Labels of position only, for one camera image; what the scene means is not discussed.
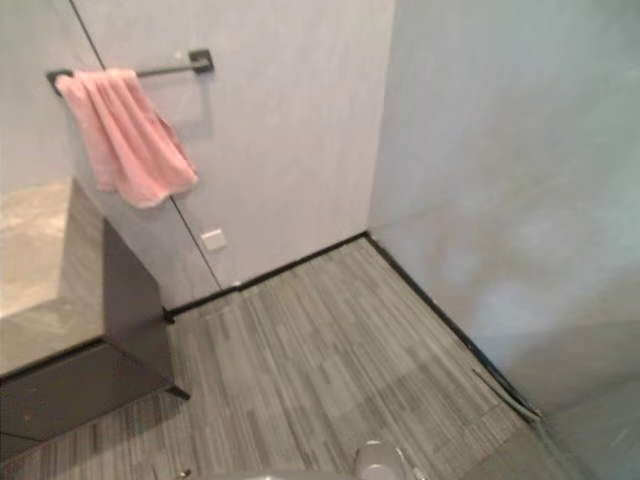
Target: dark gray cabinet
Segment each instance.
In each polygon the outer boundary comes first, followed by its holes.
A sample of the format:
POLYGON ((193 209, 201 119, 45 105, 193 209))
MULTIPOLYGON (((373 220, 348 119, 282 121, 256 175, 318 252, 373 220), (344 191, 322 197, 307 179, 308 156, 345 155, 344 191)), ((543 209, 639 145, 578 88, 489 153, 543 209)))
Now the dark gray cabinet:
POLYGON ((1 459, 174 384, 158 287, 105 222, 104 334, 0 383, 1 459))

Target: floor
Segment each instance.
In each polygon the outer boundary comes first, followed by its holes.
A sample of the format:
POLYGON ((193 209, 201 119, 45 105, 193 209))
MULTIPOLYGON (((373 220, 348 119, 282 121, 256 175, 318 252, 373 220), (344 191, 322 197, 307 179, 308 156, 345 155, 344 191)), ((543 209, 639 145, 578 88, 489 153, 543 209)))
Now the floor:
MULTIPOLYGON (((529 438, 366 239, 187 312, 169 331, 190 401, 143 399, 6 465, 3 478, 348 472, 360 444, 386 439, 428 479, 459 479, 499 460, 514 434, 529 438)), ((532 478, 562 478, 542 475, 532 478)))

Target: cabinet door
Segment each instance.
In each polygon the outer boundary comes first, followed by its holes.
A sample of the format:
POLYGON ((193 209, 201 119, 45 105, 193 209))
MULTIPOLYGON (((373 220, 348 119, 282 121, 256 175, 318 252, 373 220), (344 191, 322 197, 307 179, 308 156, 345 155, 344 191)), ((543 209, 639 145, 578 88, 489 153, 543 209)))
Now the cabinet door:
POLYGON ((3 382, 2 432, 46 440, 164 386, 155 372, 99 344, 3 382))

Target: towel bar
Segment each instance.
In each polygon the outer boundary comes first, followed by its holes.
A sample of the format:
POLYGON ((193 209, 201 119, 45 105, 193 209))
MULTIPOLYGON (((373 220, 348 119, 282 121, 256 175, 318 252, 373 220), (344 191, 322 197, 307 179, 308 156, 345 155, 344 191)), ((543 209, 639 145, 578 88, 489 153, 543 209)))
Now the towel bar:
MULTIPOLYGON (((190 63, 188 65, 176 65, 169 67, 151 68, 149 70, 139 70, 136 71, 136 75, 142 78, 152 77, 154 75, 164 75, 166 73, 186 72, 187 70, 192 70, 194 73, 213 72, 213 60, 211 58, 211 52, 208 48, 191 50, 189 52, 189 60, 190 63)), ((58 75, 73 76, 73 71, 69 69, 52 70, 50 72, 46 72, 45 74, 47 80, 51 84, 51 88, 53 88, 53 91, 56 92, 56 95, 61 96, 60 92, 56 88, 56 78, 58 78, 58 75)))

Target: cabinet leg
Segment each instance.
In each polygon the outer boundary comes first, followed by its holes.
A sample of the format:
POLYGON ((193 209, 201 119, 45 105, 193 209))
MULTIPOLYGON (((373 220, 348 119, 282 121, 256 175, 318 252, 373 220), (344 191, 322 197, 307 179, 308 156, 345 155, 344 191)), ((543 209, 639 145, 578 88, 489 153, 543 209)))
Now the cabinet leg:
POLYGON ((191 398, 191 395, 188 392, 185 392, 177 385, 167 388, 166 392, 170 393, 174 397, 181 398, 182 400, 189 400, 191 398))
POLYGON ((175 317, 171 314, 169 310, 162 307, 162 313, 164 314, 164 321, 167 322, 169 325, 173 325, 174 323, 176 323, 175 317))

